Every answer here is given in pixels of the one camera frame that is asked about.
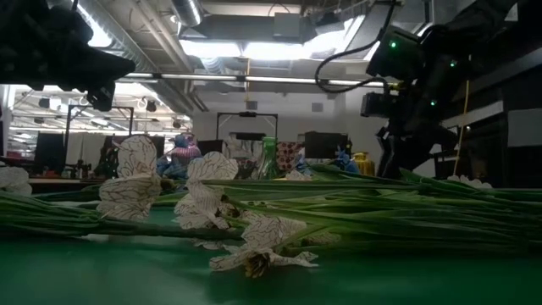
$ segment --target vent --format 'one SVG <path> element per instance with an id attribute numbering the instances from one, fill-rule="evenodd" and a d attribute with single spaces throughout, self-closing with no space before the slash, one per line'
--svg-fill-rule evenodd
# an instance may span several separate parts
<path id="1" fill-rule="evenodd" d="M 312 103 L 312 111 L 313 112 L 323 112 L 324 111 L 324 105 L 322 103 Z"/>
<path id="2" fill-rule="evenodd" d="M 246 101 L 246 110 L 257 110 L 257 101 Z"/>

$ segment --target table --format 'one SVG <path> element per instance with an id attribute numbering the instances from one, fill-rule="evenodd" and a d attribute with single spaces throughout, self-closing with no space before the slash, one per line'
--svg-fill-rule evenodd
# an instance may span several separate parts
<path id="1" fill-rule="evenodd" d="M 152 221 L 173 218 L 152 211 Z M 171 238 L 0 241 L 0 304 L 537 304 L 540 259 L 319 258 L 251 280 Z"/>

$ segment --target white paper flower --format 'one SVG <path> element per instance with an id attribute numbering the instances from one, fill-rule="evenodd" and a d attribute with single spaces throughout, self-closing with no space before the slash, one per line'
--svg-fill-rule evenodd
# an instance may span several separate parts
<path id="1" fill-rule="evenodd" d="M 102 202 L 97 211 L 115 219 L 143 221 L 160 196 L 160 177 L 156 173 L 156 148 L 146 136 L 132 136 L 119 147 L 118 179 L 100 187 Z"/>
<path id="2" fill-rule="evenodd" d="M 300 265 L 304 267 L 316 267 L 310 263 L 318 256 L 309 252 L 303 252 L 294 258 L 282 257 L 273 252 L 273 247 L 294 235 L 299 230 L 306 228 L 306 224 L 292 219 L 277 217 L 260 217 L 246 227 L 241 236 L 246 244 L 242 247 L 225 247 L 231 255 L 211 258 L 209 263 L 214 271 L 225 271 L 237 268 L 242 264 L 249 264 L 253 258 L 263 258 L 269 266 Z"/>
<path id="3" fill-rule="evenodd" d="M 490 188 L 493 188 L 493 186 L 491 186 L 491 184 L 489 183 L 482 183 L 482 181 L 478 180 L 478 179 L 474 179 L 474 180 L 469 180 L 465 175 L 462 175 L 461 177 L 457 177 L 456 175 L 453 175 L 453 176 L 450 176 L 448 177 L 448 180 L 450 181 L 455 181 L 455 182 L 461 182 L 461 183 L 464 183 L 468 186 L 472 186 L 474 188 L 478 188 L 478 189 L 490 189 Z"/>
<path id="4" fill-rule="evenodd" d="M 203 158 L 194 159 L 188 164 L 189 194 L 175 206 L 179 215 L 174 221 L 183 229 L 208 228 L 216 225 L 220 229 L 230 226 L 225 219 L 217 217 L 217 212 L 226 214 L 229 204 L 221 202 L 222 190 L 204 186 L 201 180 L 232 180 L 237 175 L 235 160 L 228 160 L 220 152 L 210 152 Z"/>
<path id="5" fill-rule="evenodd" d="M 28 173 L 17 167 L 0 168 L 0 190 L 29 196 L 32 186 L 28 184 Z"/>
<path id="6" fill-rule="evenodd" d="M 292 181 L 310 181 L 312 180 L 310 175 L 304 175 L 297 170 L 292 170 L 289 174 L 286 175 L 287 180 Z"/>

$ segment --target green table surface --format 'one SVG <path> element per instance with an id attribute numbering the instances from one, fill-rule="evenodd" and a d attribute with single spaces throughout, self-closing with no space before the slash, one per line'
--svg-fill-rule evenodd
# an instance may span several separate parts
<path id="1" fill-rule="evenodd" d="M 173 218 L 152 211 L 153 222 Z M 0 304 L 541 304 L 542 260 L 319 258 L 261 279 L 211 272 L 221 252 L 157 237 L 0 241 Z"/>

